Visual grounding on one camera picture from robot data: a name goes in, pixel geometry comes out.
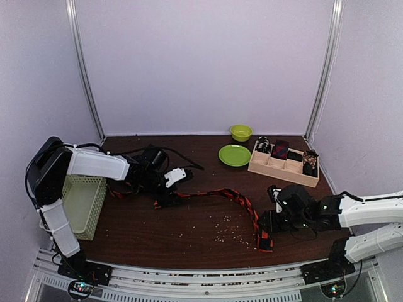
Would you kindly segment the red navy striped tie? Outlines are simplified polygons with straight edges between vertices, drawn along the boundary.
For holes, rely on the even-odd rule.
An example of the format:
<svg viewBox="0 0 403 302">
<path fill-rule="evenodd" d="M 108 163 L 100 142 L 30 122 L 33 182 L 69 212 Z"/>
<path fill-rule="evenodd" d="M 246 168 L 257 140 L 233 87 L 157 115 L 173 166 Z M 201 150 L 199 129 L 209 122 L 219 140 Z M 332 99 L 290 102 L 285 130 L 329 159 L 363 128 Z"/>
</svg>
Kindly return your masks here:
<svg viewBox="0 0 403 302">
<path fill-rule="evenodd" d="M 256 239 L 256 249 L 259 252 L 272 252 L 273 251 L 273 239 L 269 235 L 269 233 L 261 232 L 258 227 L 258 218 L 259 215 L 257 211 L 254 209 L 252 202 L 242 195 L 241 193 L 228 188 L 216 189 L 213 191 L 203 192 L 203 193 L 195 193 L 190 194 L 191 198 L 199 198 L 205 196 L 220 196 L 223 198 L 227 198 L 229 201 L 232 201 L 240 206 L 242 206 L 246 212 L 248 213 L 254 230 L 254 238 Z"/>
</svg>

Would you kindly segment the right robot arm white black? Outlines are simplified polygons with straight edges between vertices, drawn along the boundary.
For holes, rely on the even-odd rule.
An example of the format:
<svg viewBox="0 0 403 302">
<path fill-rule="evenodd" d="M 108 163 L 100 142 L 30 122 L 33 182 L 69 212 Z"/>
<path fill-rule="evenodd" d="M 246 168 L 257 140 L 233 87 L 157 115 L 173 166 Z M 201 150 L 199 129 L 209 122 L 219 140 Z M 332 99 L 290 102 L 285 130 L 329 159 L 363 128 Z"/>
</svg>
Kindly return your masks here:
<svg viewBox="0 0 403 302">
<path fill-rule="evenodd" d="M 349 192 L 315 200 L 301 185 L 267 189 L 275 210 L 257 218 L 258 247 L 271 250 L 272 233 L 310 229 L 314 233 L 380 224 L 363 235 L 335 241 L 329 259 L 323 263 L 327 277 L 337 277 L 347 263 L 402 247 L 402 193 L 359 197 Z"/>
</svg>

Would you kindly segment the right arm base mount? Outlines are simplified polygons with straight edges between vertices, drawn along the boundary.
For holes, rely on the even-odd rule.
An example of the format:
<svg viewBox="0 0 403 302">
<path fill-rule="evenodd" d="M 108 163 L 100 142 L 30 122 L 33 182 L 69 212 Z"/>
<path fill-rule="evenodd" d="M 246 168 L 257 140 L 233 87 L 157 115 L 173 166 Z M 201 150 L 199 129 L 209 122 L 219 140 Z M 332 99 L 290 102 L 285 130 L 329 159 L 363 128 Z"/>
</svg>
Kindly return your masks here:
<svg viewBox="0 0 403 302">
<path fill-rule="evenodd" d="M 329 258 L 320 262 L 305 264 L 300 270 L 305 284 L 308 285 L 352 274 L 355 272 L 355 265 L 345 257 Z"/>
</svg>

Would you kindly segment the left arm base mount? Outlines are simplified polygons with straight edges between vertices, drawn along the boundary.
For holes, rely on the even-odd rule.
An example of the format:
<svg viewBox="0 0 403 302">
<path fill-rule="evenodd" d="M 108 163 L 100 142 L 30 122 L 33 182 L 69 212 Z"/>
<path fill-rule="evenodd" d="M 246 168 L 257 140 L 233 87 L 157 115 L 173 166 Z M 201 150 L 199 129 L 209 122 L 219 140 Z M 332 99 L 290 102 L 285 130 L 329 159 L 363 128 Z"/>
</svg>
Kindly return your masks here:
<svg viewBox="0 0 403 302">
<path fill-rule="evenodd" d="M 112 266 L 90 262 L 83 250 L 73 256 L 61 255 L 58 274 L 78 279 L 94 285 L 109 285 L 112 275 Z"/>
</svg>

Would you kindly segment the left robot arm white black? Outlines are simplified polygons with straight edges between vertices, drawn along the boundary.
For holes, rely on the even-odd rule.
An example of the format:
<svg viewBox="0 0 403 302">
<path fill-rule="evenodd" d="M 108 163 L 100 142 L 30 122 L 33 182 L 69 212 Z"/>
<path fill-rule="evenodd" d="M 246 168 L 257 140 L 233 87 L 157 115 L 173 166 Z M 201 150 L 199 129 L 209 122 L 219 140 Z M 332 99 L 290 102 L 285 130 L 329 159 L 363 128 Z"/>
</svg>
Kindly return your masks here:
<svg viewBox="0 0 403 302">
<path fill-rule="evenodd" d="M 70 145 L 59 137 L 50 137 L 31 159 L 25 171 L 26 193 L 66 261 L 66 269 L 76 279 L 87 278 L 91 267 L 62 204 L 65 177 L 101 177 L 121 182 L 132 190 L 152 193 L 160 206 L 172 205 L 178 199 L 177 185 L 192 179 L 193 169 L 203 167 L 180 154 L 187 166 L 163 169 L 170 151 L 167 147 L 148 145 L 110 153 L 97 144 Z"/>
</svg>

